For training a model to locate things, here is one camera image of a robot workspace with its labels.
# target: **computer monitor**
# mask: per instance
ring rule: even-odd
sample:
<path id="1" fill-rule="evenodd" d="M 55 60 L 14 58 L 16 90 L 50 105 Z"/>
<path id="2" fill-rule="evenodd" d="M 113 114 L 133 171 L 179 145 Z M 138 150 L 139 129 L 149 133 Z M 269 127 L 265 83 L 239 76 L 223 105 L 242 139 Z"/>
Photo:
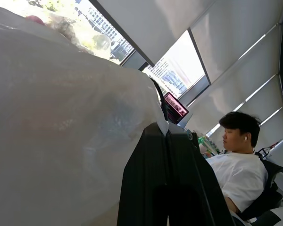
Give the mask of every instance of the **computer monitor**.
<path id="1" fill-rule="evenodd" d="M 178 124 L 189 111 L 170 92 L 165 94 L 164 99 L 169 121 Z"/>

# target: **black hair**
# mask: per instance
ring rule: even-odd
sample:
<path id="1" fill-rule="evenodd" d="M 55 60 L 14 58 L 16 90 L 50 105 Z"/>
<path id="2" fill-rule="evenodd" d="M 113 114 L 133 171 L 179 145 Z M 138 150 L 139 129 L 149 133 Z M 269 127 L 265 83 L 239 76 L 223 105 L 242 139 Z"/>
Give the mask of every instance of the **black hair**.
<path id="1" fill-rule="evenodd" d="M 219 120 L 219 124 L 226 129 L 239 129 L 240 134 L 250 133 L 251 146 L 256 146 L 261 124 L 259 118 L 242 112 L 229 112 Z"/>

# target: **translucent plastic sheet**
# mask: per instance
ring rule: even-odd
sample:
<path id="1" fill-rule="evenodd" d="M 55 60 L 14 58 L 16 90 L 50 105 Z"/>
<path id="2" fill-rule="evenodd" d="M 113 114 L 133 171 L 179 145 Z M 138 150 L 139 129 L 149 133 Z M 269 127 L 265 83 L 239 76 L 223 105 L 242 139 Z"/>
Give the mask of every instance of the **translucent plastic sheet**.
<path id="1" fill-rule="evenodd" d="M 152 122 L 167 132 L 146 74 L 0 8 L 0 226 L 92 222 Z"/>
<path id="2" fill-rule="evenodd" d="M 50 27 L 65 36 L 83 52 L 104 59 L 110 58 L 110 37 L 92 29 L 88 21 L 77 17 L 77 14 L 52 12 L 45 8 L 32 6 L 26 0 L 0 0 L 0 7 Z"/>

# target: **man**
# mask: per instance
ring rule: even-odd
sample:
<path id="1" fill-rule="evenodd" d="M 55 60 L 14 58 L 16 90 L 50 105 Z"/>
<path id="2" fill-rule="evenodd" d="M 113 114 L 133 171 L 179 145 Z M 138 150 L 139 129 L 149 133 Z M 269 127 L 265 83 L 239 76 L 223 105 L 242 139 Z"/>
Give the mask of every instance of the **man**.
<path id="1" fill-rule="evenodd" d="M 253 154 L 260 121 L 248 114 L 230 112 L 219 124 L 224 127 L 224 148 L 229 151 L 207 159 L 213 168 L 226 204 L 233 212 L 243 212 L 264 190 L 267 171 Z"/>

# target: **white t-shirt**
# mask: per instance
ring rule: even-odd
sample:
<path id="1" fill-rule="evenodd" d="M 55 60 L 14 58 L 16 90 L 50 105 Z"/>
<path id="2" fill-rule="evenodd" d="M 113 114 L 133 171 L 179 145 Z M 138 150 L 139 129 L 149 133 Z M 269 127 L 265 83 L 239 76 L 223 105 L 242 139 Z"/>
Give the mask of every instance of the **white t-shirt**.
<path id="1" fill-rule="evenodd" d="M 207 161 L 215 172 L 224 197 L 229 197 L 240 212 L 263 192 L 268 173 L 258 156 L 227 153 Z"/>

